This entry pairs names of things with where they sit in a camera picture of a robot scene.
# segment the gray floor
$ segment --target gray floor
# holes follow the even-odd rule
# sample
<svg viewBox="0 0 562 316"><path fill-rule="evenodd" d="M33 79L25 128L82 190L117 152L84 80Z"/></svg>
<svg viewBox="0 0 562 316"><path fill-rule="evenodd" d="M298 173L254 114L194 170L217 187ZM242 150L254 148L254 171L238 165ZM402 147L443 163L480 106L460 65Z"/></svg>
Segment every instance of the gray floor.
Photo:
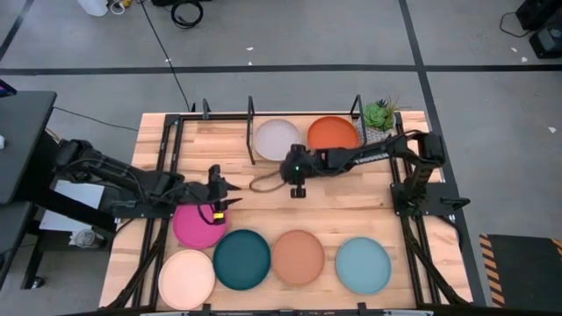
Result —
<svg viewBox="0 0 562 316"><path fill-rule="evenodd" d="M0 39L24 0L0 11ZM526 39L498 30L521 0L409 0L426 65L517 65L540 61ZM213 0L194 30L176 29L169 13L148 12L175 66L288 64L414 65L398 0ZM507 28L522 32L513 17ZM167 67L141 7L123 16L86 16L76 1L35 0L0 68ZM4 75L20 90L55 90L57 106L136 127L143 112L182 111L171 75ZM348 109L363 100L400 96L405 109L425 110L416 73L276 72L181 74L191 102L206 97L214 111L243 111L247 95L260 111ZM471 236L504 233L562 239L557 224L562 110L558 72L430 73L429 82ZM131 159L135 133L56 111L49 127L92 141L106 154ZM560 132L551 133L548 127ZM3 314L61 314L97 307L107 254L50 254L45 288L21 291L30 248L21 249L0 292Z"/></svg>

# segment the wooden tabletop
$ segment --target wooden tabletop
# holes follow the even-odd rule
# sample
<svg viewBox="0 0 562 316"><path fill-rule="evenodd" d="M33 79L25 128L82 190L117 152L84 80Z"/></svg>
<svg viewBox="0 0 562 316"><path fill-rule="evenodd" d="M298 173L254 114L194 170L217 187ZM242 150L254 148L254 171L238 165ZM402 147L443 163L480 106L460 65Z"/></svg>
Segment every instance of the wooden tabletop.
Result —
<svg viewBox="0 0 562 316"><path fill-rule="evenodd" d="M135 167L155 169L164 117L164 113L143 115L133 156ZM304 135L306 143L307 128L319 117L277 116L274 119L289 119ZM406 131L428 131L423 111L403 111L402 118ZM268 119L272 117L255 117L254 131ZM165 169L169 168L174 135L175 127L172 127ZM293 199L288 186L266 194L249 190L252 179L277 170L279 166L278 162L265 161L256 152L254 157L256 165L252 166L246 149L245 121L188 121L184 124L178 172L189 181L206 183L208 168L218 163L222 175L230 183L242 187L228 196L243 198L228 210L228 232L251 229L261 234L271 246L282 233L303 229L313 233L324 246L326 264L318 279L302 287L282 283L272 271L261 284L248 291L233 291L217 281L213 294L206 301L213 310L353 309L357 308L358 302L365 302L368 308L415 307L400 219L394 215L389 190L392 182L389 161L361 165L334 178L307 179L307 197ZM399 166L404 179L402 162ZM439 173L434 172L431 181L439 180ZM279 181L271 179L269 183L263 183L263 187ZM440 219L424 219L436 267L461 297L472 300L455 230ZM136 219L113 242L100 306L111 303L137 269L145 225L145 219ZM392 259L390 283L379 294L352 293L340 283L335 273L337 249L346 240L357 236L378 241ZM170 226L164 260L182 249L184 247ZM213 250L208 248L203 252L212 258ZM418 267L424 297L429 302L428 284L419 261ZM145 278L143 304L148 302L152 275L150 270ZM157 308L170 309L161 299Z"/></svg>

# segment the black desk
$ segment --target black desk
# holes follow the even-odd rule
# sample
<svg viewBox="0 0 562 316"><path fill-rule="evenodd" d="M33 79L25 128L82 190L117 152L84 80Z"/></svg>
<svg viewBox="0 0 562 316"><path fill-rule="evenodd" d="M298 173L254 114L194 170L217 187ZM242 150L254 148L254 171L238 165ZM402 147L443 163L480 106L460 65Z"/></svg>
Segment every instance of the black desk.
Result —
<svg viewBox="0 0 562 316"><path fill-rule="evenodd" d="M25 232L38 232L32 220L35 205L92 225L106 239L115 233L113 216L51 190L58 145L45 127L55 99L56 93L48 91L20 91L0 98L0 135L5 138L0 150L0 253L12 249L4 255L0 288ZM42 253L38 247L35 253L39 260L30 266L36 272Z"/></svg>

